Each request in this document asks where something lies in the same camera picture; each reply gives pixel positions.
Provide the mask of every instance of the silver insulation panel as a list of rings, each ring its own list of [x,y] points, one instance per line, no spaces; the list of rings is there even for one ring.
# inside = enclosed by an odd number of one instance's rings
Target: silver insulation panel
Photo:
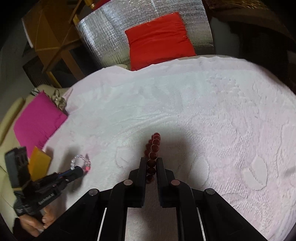
[[[76,26],[102,67],[130,66],[125,30],[179,12],[195,53],[214,54],[210,25],[201,0],[111,0]]]

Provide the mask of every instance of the pink pillow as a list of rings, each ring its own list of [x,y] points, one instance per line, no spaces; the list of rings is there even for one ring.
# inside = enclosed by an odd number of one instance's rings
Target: pink pillow
[[[41,92],[24,109],[13,129],[20,145],[27,147],[30,157],[34,146],[42,149],[66,119],[67,116]]]

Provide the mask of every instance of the textured blanket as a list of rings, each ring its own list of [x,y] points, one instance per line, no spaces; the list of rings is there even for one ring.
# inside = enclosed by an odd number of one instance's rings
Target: textured blanket
[[[91,170],[59,198],[61,211],[126,179],[159,132],[159,156],[177,179],[215,189],[268,240],[282,241],[296,222],[296,98],[257,65],[200,57],[136,72],[108,67],[73,86],[66,110],[44,147],[49,172],[69,169],[77,154]],[[177,240],[176,225],[154,181],[144,208],[128,210],[126,240]]]

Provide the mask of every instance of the hand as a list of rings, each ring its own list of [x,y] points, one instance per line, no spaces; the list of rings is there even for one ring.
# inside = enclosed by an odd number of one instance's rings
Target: hand
[[[57,218],[50,205],[47,205],[43,211],[45,212],[42,218],[42,222],[44,223],[43,227],[47,229]]]
[[[34,237],[38,237],[41,230],[48,228],[56,220],[50,205],[43,208],[43,211],[45,212],[42,217],[43,223],[40,223],[36,218],[28,214],[19,217],[22,228]]]
[[[34,237],[38,237],[38,235],[40,234],[39,230],[44,229],[42,223],[28,214],[20,216],[19,219],[22,228]]]

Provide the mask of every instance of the wooden furniture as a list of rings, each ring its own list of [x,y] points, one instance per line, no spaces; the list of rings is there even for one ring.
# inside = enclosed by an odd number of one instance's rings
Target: wooden furniture
[[[79,23],[80,19],[78,15],[85,5],[90,7],[91,9],[95,8],[95,4],[93,0],[79,0],[68,20],[69,24],[73,22],[76,26]]]
[[[294,41],[278,16],[261,0],[203,0],[208,16],[222,22],[253,24],[277,31]]]
[[[71,14],[66,0],[41,0],[24,16],[29,38],[44,65],[43,71],[58,88],[61,85],[52,69],[60,60],[65,62],[76,80],[85,77],[70,53],[82,44],[75,26],[68,22]]]

